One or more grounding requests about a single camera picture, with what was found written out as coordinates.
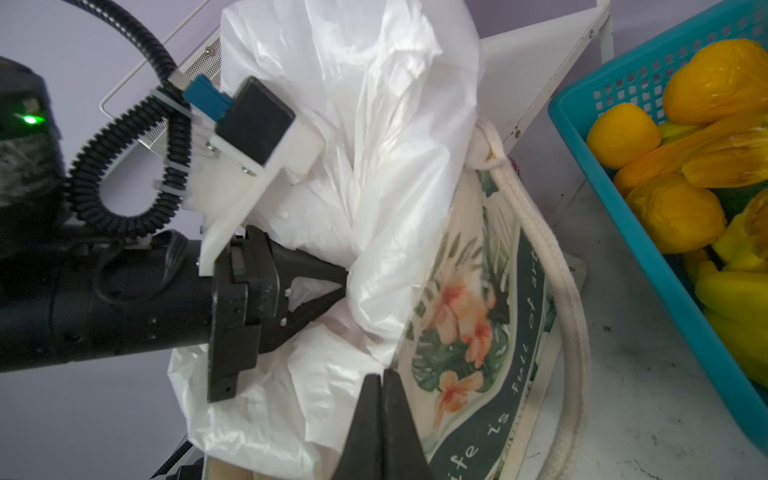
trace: green led light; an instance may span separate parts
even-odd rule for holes
[[[43,117],[36,117],[34,115],[25,115],[22,117],[22,120],[30,125],[37,125],[45,122]]]

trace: teal plastic basket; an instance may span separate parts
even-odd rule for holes
[[[657,123],[665,121],[661,98],[678,68],[702,47],[725,38],[752,38],[768,47],[767,22],[766,0],[722,2],[609,61],[563,90],[549,105],[555,127],[666,304],[677,328],[739,427],[764,455],[768,455],[765,390],[745,377],[692,297],[679,257],[665,258],[659,253],[584,139],[598,116],[620,103],[636,104]]]

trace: white plastic bag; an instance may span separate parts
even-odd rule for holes
[[[222,89],[254,75],[322,133],[310,177],[248,223],[350,269],[347,297],[206,403],[207,352],[169,377],[189,438],[278,478],[327,478],[365,374],[389,364],[437,251],[475,124],[480,43],[462,0],[241,0],[221,24]]]

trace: blue connector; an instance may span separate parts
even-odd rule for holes
[[[232,105],[232,98],[218,91],[208,77],[202,74],[184,90],[184,98],[217,123]]]

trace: white rope handle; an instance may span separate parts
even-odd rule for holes
[[[587,417],[591,361],[584,307],[558,240],[507,160],[498,132],[487,121],[478,120],[477,126],[488,143],[490,154],[487,150],[479,153],[482,149],[478,149],[475,135],[467,164],[474,168],[492,166],[491,177],[520,221],[553,289],[563,332],[565,391],[558,429],[538,480],[568,480],[581,449]]]

